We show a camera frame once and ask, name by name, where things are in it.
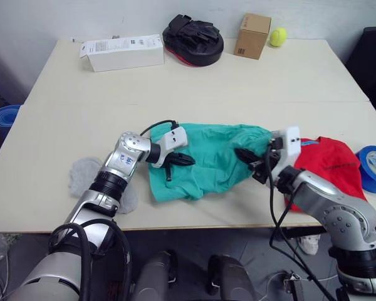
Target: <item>teal cloth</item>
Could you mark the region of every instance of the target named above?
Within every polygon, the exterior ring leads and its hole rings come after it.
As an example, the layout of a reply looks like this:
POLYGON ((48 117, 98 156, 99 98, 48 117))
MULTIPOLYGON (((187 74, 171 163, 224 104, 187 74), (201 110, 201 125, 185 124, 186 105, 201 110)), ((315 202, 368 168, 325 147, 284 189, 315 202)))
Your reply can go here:
MULTIPOLYGON (((257 156, 266 152, 271 132, 253 125, 180 124, 188 136, 188 146, 177 152, 192 156, 193 166, 172 166, 172 180, 165 180, 164 168, 150 164, 150 187, 156 201, 196 200, 207 193, 222 193, 251 175, 248 166, 234 153, 245 147, 257 156)), ((151 130, 153 142, 170 130, 169 124, 151 130)))

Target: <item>blue tape roll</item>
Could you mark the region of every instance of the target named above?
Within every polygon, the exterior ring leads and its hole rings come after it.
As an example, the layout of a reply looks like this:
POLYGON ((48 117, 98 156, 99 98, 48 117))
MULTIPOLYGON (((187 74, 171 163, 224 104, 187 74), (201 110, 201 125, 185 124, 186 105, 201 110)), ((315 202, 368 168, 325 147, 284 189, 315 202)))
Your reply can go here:
POLYGON ((359 170, 362 178, 362 188, 376 193, 376 146, 370 145, 356 153, 361 166, 359 170))
POLYGON ((17 117, 20 105, 8 105, 0 108, 0 127, 11 127, 17 117))

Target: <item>floor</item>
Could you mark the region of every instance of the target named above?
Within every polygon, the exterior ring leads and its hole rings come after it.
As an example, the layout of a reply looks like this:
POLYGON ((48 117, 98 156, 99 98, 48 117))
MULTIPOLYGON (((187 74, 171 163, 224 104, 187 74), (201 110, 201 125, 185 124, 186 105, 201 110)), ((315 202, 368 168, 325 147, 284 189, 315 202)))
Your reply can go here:
MULTIPOLYGON (((270 276, 282 271, 301 270, 283 255, 268 245, 269 229, 253 230, 170 230, 170 231, 128 231, 127 238, 132 247, 133 276, 136 279, 145 261, 160 250, 174 249, 179 261, 178 282, 169 290, 169 300, 219 300, 210 296, 204 289, 207 277, 207 261, 213 254, 230 255, 246 267, 249 277, 260 299, 266 293, 270 276)), ((7 292, 18 287, 32 268, 47 252, 48 235, 22 235, 9 251, 9 285, 7 292)), ((283 243, 277 243, 288 250, 283 243)), ((335 262, 327 253, 330 240, 327 234, 321 236, 319 251, 315 256, 304 255, 306 262, 318 278, 335 274, 335 262)), ((95 271, 92 281, 91 300, 111 300, 107 298, 108 284, 120 278, 117 268, 121 256, 117 250, 93 265, 95 271)), ((0 261, 0 281, 4 283, 6 262, 0 261)), ((340 286, 337 278, 322 282, 335 295, 340 286)), ((302 281, 305 300, 322 301, 322 293, 314 283, 302 281)), ((268 297, 263 300, 292 300, 283 291, 282 281, 275 277, 269 286, 268 297)))

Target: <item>white table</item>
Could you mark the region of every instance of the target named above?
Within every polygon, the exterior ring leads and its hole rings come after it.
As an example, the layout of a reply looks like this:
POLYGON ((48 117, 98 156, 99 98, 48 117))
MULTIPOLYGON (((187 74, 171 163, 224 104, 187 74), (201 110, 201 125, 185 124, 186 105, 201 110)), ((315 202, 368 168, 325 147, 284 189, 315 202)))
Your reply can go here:
MULTIPOLYGON (((73 162, 86 156, 104 159, 122 132, 140 132, 166 118, 256 124, 269 130, 297 124, 303 137, 331 137, 346 142, 353 151, 376 145, 376 112, 325 41, 289 40, 280 49, 266 47, 259 61, 224 53, 206 68, 188 68, 166 55, 164 66, 92 73, 78 68, 85 63, 77 54, 77 45, 57 45, 0 150, 0 231, 53 230, 76 203, 68 194, 73 162), (309 66, 311 61, 316 66, 309 66), (267 68, 281 64, 283 73, 267 68), (205 80, 201 70, 218 78, 216 93, 212 93, 214 79, 210 87, 196 85, 198 78, 205 80), (231 74, 241 74, 242 80, 231 74), (271 88, 270 81, 276 77, 284 87, 279 93, 271 88), (185 78, 190 90, 181 90, 180 85, 165 88, 165 78, 175 84, 176 78, 185 78)), ((268 188, 253 179, 196 202, 161 204, 151 195, 145 164, 131 185, 138 193, 138 208, 115 218, 125 230, 272 224, 268 188)), ((376 194, 365 195, 376 208, 376 194)), ((278 214, 284 208, 282 200, 277 193, 278 214)), ((289 213, 285 225, 318 222, 305 214, 289 213)))

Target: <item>yellow tennis ball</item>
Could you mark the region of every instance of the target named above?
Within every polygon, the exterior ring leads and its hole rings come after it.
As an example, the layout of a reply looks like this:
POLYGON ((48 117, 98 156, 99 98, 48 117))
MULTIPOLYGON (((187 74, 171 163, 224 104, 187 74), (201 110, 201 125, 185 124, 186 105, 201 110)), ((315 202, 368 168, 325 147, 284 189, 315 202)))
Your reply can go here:
POLYGON ((287 38, 287 30, 285 28, 276 28, 270 35, 271 46, 281 46, 287 38))

